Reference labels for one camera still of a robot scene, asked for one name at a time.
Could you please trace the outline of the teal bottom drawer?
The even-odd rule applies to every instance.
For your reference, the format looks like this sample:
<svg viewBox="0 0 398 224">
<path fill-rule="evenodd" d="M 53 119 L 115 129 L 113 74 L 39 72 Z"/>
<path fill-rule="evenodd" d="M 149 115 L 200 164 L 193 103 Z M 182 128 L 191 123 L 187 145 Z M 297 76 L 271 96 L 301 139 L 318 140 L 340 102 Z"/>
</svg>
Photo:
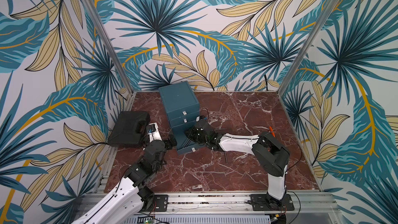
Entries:
<svg viewBox="0 0 398 224">
<path fill-rule="evenodd" d="M 191 121 L 181 125 L 172 127 L 172 133 L 177 142 L 176 149 L 178 155 L 183 155 L 189 152 L 195 152 L 204 147 L 204 145 L 199 145 L 198 143 L 191 141 L 187 138 L 185 131 L 190 129 L 195 125 L 196 121 Z"/>
</svg>

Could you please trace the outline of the teal drawer cabinet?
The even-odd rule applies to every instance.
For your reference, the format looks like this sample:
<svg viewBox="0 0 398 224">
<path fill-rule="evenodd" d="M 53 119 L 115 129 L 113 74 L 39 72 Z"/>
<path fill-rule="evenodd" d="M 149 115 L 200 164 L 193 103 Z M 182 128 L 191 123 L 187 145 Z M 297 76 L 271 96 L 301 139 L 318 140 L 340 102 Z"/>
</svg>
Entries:
<svg viewBox="0 0 398 224">
<path fill-rule="evenodd" d="M 200 115 L 200 104 L 188 82 L 159 88 L 171 128 L 193 122 Z"/>
</svg>

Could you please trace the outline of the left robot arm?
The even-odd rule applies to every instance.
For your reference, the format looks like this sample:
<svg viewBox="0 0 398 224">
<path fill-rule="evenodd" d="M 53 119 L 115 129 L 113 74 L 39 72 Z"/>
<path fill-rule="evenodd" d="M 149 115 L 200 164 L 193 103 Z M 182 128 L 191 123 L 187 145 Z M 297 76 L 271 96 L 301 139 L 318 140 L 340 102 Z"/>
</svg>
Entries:
<svg viewBox="0 0 398 224">
<path fill-rule="evenodd" d="M 74 223 L 120 224 L 131 215 L 152 208 L 154 193 L 147 185 L 162 169 L 165 154 L 174 146 L 176 142 L 172 139 L 162 140 L 149 134 L 139 160 L 125 171 L 114 189 Z"/>
</svg>

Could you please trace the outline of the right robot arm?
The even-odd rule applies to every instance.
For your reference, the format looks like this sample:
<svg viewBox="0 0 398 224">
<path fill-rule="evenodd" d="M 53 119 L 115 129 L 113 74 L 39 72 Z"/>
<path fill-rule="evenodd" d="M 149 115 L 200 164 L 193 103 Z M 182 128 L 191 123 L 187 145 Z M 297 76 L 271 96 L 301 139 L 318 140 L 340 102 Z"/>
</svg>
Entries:
<svg viewBox="0 0 398 224">
<path fill-rule="evenodd" d="M 268 197 L 276 201 L 284 198 L 290 151 L 272 133 L 249 136 L 222 133 L 202 119 L 187 129 L 185 134 L 191 141 L 213 151 L 235 151 L 255 156 L 268 175 Z"/>
</svg>

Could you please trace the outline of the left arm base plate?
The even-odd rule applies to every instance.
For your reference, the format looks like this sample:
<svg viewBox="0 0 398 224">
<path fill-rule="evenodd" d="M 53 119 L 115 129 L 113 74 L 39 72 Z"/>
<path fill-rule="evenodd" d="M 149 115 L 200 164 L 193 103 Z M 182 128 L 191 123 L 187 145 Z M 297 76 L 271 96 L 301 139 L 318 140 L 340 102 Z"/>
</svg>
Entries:
<svg viewBox="0 0 398 224">
<path fill-rule="evenodd" d="M 166 212 L 169 204 L 168 195 L 154 195 L 147 207 L 148 212 Z"/>
</svg>

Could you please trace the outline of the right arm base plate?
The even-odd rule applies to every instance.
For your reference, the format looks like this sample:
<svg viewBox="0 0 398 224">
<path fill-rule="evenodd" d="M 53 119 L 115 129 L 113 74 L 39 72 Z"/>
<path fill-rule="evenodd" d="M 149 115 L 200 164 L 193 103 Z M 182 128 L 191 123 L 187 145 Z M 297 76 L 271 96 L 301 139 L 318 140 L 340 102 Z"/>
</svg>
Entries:
<svg viewBox="0 0 398 224">
<path fill-rule="evenodd" d="M 285 194 L 281 200 L 277 200 L 269 194 L 252 194 L 247 203 L 252 206 L 253 211 L 277 211 L 284 213 L 295 210 L 289 194 Z"/>
</svg>

